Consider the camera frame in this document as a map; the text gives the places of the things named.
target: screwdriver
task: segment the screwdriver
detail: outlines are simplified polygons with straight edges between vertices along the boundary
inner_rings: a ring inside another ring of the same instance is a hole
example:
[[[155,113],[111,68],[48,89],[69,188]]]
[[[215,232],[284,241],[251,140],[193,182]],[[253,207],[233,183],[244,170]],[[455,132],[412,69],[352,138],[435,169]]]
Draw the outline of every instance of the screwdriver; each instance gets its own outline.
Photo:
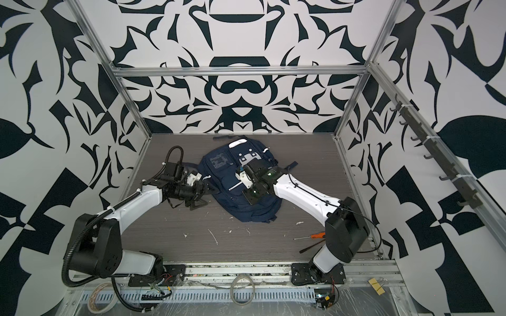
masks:
[[[325,238],[325,232],[319,233],[319,234],[312,234],[311,236],[307,236],[307,237],[294,238],[293,240],[304,239],[304,238],[311,238],[311,239]]]

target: clear plastic film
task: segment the clear plastic film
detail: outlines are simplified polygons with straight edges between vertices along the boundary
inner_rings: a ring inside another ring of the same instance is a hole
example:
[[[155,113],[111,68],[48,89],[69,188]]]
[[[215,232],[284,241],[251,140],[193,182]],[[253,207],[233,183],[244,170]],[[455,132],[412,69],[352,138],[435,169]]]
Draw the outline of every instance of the clear plastic film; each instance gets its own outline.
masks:
[[[355,282],[348,278],[343,285],[336,285],[339,292],[338,299],[326,310],[317,308],[316,300],[332,293],[332,286],[314,285],[308,287],[288,286],[287,284],[269,284],[266,282],[255,284],[255,296],[252,302],[245,306],[235,304],[230,299],[230,284],[211,285],[204,282],[176,280],[171,286],[172,295],[159,302],[153,311],[146,312],[149,315],[178,315],[178,316],[222,316],[222,315],[339,315],[339,316],[392,316],[408,315],[408,302],[404,296],[404,289],[388,287],[388,281],[377,278],[384,285],[385,293],[378,295],[372,285],[363,282]],[[142,294],[149,287],[128,288],[121,286],[120,291],[134,306],[142,306],[140,303]],[[98,301],[97,307],[106,306],[107,292],[104,289],[102,301]],[[151,290],[147,294],[156,294]],[[241,280],[235,286],[234,296],[238,301],[248,301],[252,293],[248,280]],[[92,316],[88,311],[85,295],[81,297],[75,315]],[[140,315],[126,309],[119,302],[108,312],[106,316]]]

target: black and white pattern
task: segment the black and white pattern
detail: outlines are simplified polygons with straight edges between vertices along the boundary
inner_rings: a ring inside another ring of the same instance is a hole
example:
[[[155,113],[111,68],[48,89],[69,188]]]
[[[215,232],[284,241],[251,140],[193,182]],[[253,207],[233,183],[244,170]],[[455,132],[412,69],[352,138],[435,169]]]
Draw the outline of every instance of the black and white pattern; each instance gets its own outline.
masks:
[[[502,0],[408,0],[378,61],[506,209],[504,12]]]
[[[75,219],[118,201],[145,138],[61,0],[2,1],[0,74],[1,314],[40,315]]]
[[[346,158],[419,312],[503,315],[506,253],[397,111],[378,83],[367,83],[341,134]]]
[[[130,77],[154,133],[333,132],[358,75]]]
[[[392,0],[83,0],[123,67],[364,64]]]

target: navy blue backpack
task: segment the navy blue backpack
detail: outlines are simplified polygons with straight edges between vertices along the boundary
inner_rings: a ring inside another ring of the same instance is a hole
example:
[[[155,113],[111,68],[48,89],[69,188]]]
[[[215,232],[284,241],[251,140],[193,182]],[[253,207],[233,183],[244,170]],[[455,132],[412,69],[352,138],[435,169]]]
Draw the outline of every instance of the navy blue backpack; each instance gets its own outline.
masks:
[[[205,155],[198,165],[198,172],[220,190],[219,193],[213,194],[213,197],[238,220],[269,223],[276,219],[281,199],[275,195],[266,195],[261,197],[257,204],[250,205],[242,194],[246,186],[235,175],[237,167],[246,165],[253,159],[263,159],[271,166],[278,164],[264,144],[241,137]]]

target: corrugated black cable conduit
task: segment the corrugated black cable conduit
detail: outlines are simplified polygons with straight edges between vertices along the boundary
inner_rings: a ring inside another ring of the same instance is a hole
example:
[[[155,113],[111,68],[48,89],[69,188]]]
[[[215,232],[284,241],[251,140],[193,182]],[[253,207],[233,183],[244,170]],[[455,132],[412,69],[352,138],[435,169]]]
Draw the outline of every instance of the corrugated black cable conduit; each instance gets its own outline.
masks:
[[[141,194],[140,192],[133,193],[132,195],[130,195],[129,197],[127,197],[123,201],[121,201],[118,204],[116,204],[115,206],[113,206],[113,209],[119,209],[120,207],[122,207],[125,204],[132,201],[134,198],[138,197],[140,194]],[[72,281],[70,279],[70,277],[68,276],[68,272],[70,270],[69,269],[70,262],[72,261],[72,257],[74,256],[74,253],[76,252],[78,247],[81,245],[83,238],[93,229],[93,226],[95,226],[101,220],[103,220],[106,216],[111,214],[113,212],[113,209],[108,209],[105,212],[103,212],[102,214],[100,214],[97,217],[95,217],[94,219],[92,219],[92,221],[90,221],[86,225],[85,229],[83,229],[82,232],[79,233],[77,238],[72,243],[72,246],[70,246],[70,248],[68,248],[68,251],[65,253],[65,256],[63,257],[63,265],[62,265],[62,281],[63,281],[63,284],[65,284],[69,288],[75,288],[75,287],[84,285],[90,281],[93,281],[93,280],[96,280],[99,278],[96,276],[91,276],[91,277],[88,277],[88,278],[81,280],[81,281],[77,281],[77,282]]]

